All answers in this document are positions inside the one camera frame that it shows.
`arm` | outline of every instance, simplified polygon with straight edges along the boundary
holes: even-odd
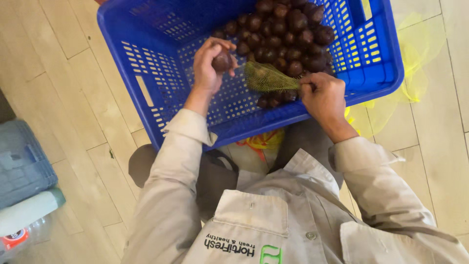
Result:
[[[206,115],[221,85],[222,75],[211,66],[221,46],[236,48],[229,41],[209,38],[195,54],[194,87],[184,108],[165,127],[167,135],[140,194],[122,263],[178,263],[201,230],[196,181],[202,143],[214,142]]]
[[[345,83],[318,73],[300,80],[302,101],[335,144],[329,159],[360,208],[363,221],[371,227],[407,235],[430,248],[436,260],[468,261],[458,240],[436,228],[428,211],[406,182],[389,164],[402,161],[378,144],[359,137],[345,120]]]

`hand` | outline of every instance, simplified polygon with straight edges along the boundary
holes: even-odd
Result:
[[[212,67],[213,58],[220,54],[222,47],[227,50],[235,50],[236,45],[231,41],[208,38],[205,43],[197,50],[194,56],[194,89],[207,90],[211,95],[216,94],[221,86],[222,74],[217,74]],[[229,70],[231,77],[235,76],[235,71],[238,67],[237,60],[231,55],[233,66]]]
[[[307,75],[299,83],[306,110],[319,122],[334,144],[358,136],[344,116],[344,81],[320,72]]]
[[[236,45],[231,41],[208,38],[194,55],[194,86],[184,104],[184,108],[192,110],[202,116],[207,116],[208,105],[214,94],[220,90],[222,74],[217,74],[212,67],[213,58],[220,54],[222,47],[235,50]],[[234,77],[238,68],[237,60],[231,56],[233,66],[229,74]]]

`beige work shirt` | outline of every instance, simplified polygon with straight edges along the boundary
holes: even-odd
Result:
[[[382,146],[356,137],[329,149],[363,221],[339,201],[334,178],[300,149],[284,169],[225,190],[203,228],[196,181],[202,143],[213,144],[201,115],[182,109],[151,168],[122,263],[469,263],[453,236],[389,164]]]

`shirt sleeve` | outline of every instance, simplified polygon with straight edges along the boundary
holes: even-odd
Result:
[[[452,235],[436,227],[435,219],[389,164],[403,158],[355,137],[329,149],[331,167],[344,173],[362,220],[371,227],[407,235],[435,254],[437,263],[469,263],[469,255]]]
[[[179,263],[201,230],[196,181],[202,143],[213,145],[206,119],[181,109],[165,127],[165,141],[136,206],[123,264]]]

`green mesh bag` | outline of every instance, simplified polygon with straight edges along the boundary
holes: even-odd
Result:
[[[261,93],[299,89],[298,79],[286,76],[270,64],[247,62],[244,74],[248,88]]]

